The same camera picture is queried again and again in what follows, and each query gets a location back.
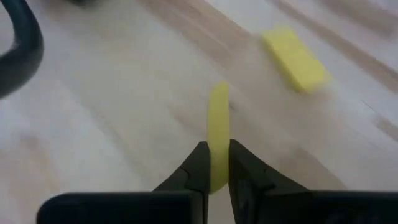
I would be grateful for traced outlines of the yellow eraser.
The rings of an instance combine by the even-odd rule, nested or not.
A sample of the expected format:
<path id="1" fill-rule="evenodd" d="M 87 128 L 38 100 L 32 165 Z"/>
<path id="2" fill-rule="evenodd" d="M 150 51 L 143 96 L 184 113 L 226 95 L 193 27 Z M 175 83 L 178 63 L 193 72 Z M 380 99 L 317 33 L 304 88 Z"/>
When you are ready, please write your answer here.
<path id="1" fill-rule="evenodd" d="M 210 151 L 210 193 L 229 180 L 229 86 L 220 82 L 210 91 L 207 111 L 207 144 Z"/>
<path id="2" fill-rule="evenodd" d="M 278 69 L 296 91 L 311 93 L 330 81 L 325 66 L 292 29 L 267 30 L 262 39 Z"/>

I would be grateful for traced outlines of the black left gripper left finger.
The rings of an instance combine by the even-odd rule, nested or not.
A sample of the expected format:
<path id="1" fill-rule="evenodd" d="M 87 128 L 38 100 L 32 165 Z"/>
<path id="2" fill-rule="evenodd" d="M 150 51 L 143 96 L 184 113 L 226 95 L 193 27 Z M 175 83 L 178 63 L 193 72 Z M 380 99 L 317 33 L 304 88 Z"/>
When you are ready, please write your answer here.
<path id="1" fill-rule="evenodd" d="M 199 142 L 148 192 L 71 192 L 44 202 L 36 224 L 207 224 L 210 150 Z"/>

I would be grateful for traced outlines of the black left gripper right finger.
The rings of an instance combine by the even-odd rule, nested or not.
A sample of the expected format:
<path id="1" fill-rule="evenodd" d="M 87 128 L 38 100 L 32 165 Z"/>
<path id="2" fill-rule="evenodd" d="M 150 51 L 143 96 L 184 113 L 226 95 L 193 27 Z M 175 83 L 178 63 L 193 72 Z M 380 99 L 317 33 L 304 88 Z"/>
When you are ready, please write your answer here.
<path id="1" fill-rule="evenodd" d="M 236 224 L 398 224 L 398 192 L 310 190 L 234 139 L 229 193 Z"/>

